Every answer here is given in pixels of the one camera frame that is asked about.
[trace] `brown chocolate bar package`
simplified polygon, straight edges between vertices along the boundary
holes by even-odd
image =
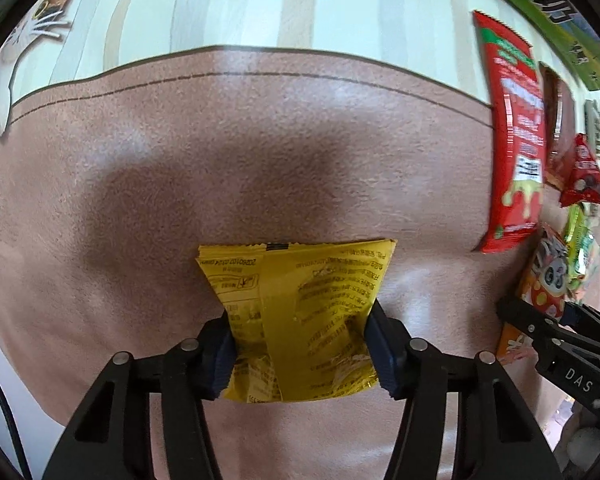
[[[560,79],[557,73],[542,63],[540,73],[544,83],[544,124],[547,140],[544,179],[562,191],[575,160],[575,104],[567,83]]]

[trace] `green snack package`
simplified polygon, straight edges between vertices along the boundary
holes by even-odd
[[[570,300],[580,302],[590,279],[600,266],[600,245],[589,228],[587,215],[580,204],[569,208],[562,236],[567,245],[567,294]]]

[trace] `metal bolt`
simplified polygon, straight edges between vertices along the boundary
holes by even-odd
[[[493,355],[491,352],[480,352],[478,354],[478,359],[480,359],[480,361],[482,361],[484,364],[486,365],[492,365],[494,364],[494,362],[496,362],[496,356]]]
[[[128,352],[118,352],[113,356],[111,360],[115,365],[123,365],[124,363],[129,361],[129,357],[130,355],[128,354]]]
[[[182,343],[180,343],[180,348],[182,348],[185,352],[194,351],[198,348],[198,340],[194,337],[185,339]]]
[[[423,352],[429,348],[429,343],[424,341],[422,338],[414,337],[411,341],[409,341],[409,346],[417,352]]]

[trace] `yellow snack packet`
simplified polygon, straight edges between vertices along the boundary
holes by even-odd
[[[395,243],[200,246],[238,350],[223,396],[294,402],[373,386],[363,332]]]

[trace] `striped wallpaper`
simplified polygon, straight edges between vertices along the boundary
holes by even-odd
[[[312,48],[388,62],[490,101],[471,11],[511,26],[582,104],[589,92],[504,0],[71,0],[64,41],[24,54],[13,101],[49,84],[213,44]],[[600,91],[595,93],[600,98]],[[584,128],[578,107],[578,128]]]

